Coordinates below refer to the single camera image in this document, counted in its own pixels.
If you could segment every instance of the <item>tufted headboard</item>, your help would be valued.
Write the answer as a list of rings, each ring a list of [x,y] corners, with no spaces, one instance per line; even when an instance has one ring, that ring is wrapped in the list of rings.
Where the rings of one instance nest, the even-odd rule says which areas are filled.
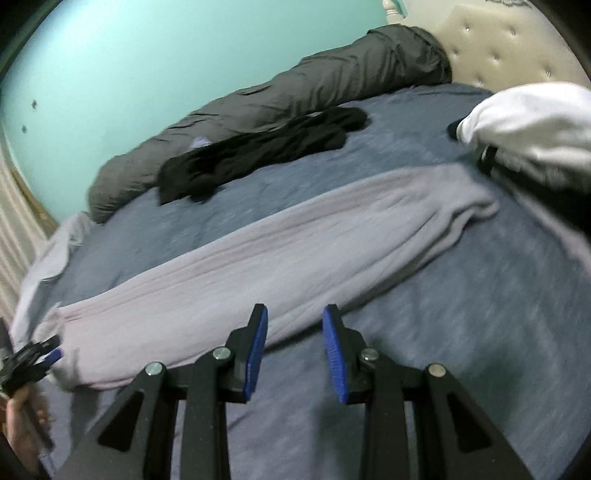
[[[452,63],[454,82],[494,92],[550,81],[591,87],[585,70],[560,33],[527,0],[382,3],[389,24],[416,25],[439,39]]]

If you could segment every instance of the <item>finger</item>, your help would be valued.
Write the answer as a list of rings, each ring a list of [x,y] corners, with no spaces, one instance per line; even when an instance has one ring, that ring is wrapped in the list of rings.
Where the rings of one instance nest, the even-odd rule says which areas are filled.
[[[28,385],[25,385],[20,390],[17,390],[12,398],[8,400],[7,411],[11,409],[19,411],[22,408],[22,405],[29,398],[29,393],[30,391]]]

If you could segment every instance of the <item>black fabric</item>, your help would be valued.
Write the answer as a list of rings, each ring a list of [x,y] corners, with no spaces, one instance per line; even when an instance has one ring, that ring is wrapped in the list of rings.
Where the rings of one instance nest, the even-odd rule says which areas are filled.
[[[462,123],[462,120],[464,120],[464,119],[460,118],[459,120],[456,120],[455,122],[452,122],[451,124],[449,124],[447,126],[447,134],[449,135],[449,138],[451,138],[452,140],[455,140],[456,142],[458,140],[457,139],[457,127],[460,126],[460,124]]]
[[[334,107],[295,118],[276,130],[237,135],[171,158],[158,174],[160,204],[186,196],[204,200],[219,186],[265,165],[341,148],[346,133],[359,130],[366,120],[359,108]]]
[[[489,147],[484,157],[479,160],[478,168],[483,173],[488,175],[494,168],[515,185],[533,195],[563,220],[583,231],[588,237],[591,236],[591,194],[569,189],[557,191],[548,188],[525,174],[500,165],[494,159],[495,153],[496,148]]]

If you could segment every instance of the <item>metal rivet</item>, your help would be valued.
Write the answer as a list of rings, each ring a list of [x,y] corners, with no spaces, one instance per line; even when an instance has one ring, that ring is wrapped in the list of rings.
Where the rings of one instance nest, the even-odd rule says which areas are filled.
[[[162,364],[159,364],[158,362],[153,362],[151,364],[146,365],[146,373],[153,377],[155,375],[160,375],[162,373]]]
[[[219,346],[213,351],[213,357],[216,360],[225,360],[226,358],[230,358],[231,354],[232,351],[224,346]]]
[[[364,348],[361,350],[361,358],[368,362],[375,362],[379,358],[379,353],[374,348]]]
[[[429,365],[429,373],[437,378],[441,378],[447,373],[445,367],[442,364],[431,364]]]

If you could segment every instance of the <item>human hand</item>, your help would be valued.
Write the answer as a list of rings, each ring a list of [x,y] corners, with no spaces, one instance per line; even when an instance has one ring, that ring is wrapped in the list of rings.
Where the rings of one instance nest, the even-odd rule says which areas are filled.
[[[39,469],[39,449],[28,431],[22,412],[23,405],[27,400],[31,401],[39,423],[48,428],[47,403],[34,385],[27,385],[18,390],[7,403],[0,400],[0,423],[2,423],[4,435],[18,459],[29,472],[36,474]]]

